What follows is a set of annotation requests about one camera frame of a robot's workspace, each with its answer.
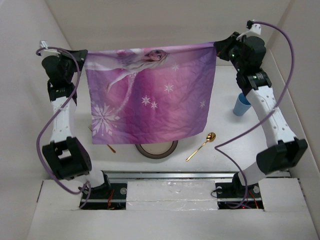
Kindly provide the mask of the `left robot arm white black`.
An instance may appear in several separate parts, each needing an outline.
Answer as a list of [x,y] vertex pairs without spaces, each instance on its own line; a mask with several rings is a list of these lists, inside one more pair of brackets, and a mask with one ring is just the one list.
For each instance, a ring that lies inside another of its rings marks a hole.
[[41,65],[49,77],[47,91],[53,108],[49,144],[37,147],[41,163],[54,180],[77,180],[85,185],[81,190],[88,195],[107,198],[112,191],[107,175],[93,168],[88,152],[75,136],[79,84],[72,79],[74,74],[81,76],[88,51],[43,47],[36,54],[43,58]]

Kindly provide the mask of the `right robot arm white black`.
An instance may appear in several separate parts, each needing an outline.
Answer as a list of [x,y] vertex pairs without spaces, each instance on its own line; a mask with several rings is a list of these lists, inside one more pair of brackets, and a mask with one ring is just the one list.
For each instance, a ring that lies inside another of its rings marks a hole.
[[288,126],[275,100],[272,83],[261,68],[266,54],[265,42],[257,36],[234,32],[225,40],[214,43],[217,57],[234,66],[236,82],[253,107],[265,134],[267,149],[256,160],[232,178],[226,190],[243,197],[267,175],[295,167],[308,148]]

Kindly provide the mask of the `metal rimmed cream plate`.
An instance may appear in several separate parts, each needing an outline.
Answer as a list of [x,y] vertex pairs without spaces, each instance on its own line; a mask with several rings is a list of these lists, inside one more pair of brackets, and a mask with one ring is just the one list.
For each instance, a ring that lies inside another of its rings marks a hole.
[[177,148],[178,141],[168,141],[161,143],[136,144],[135,147],[140,154],[149,159],[164,159],[171,155]]

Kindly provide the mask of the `purple printed cloth placemat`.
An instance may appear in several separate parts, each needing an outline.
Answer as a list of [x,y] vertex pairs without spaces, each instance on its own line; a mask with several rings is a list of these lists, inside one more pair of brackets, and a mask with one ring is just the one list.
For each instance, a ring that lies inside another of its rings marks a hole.
[[205,129],[216,71],[212,42],[90,51],[84,68],[93,144],[163,143]]

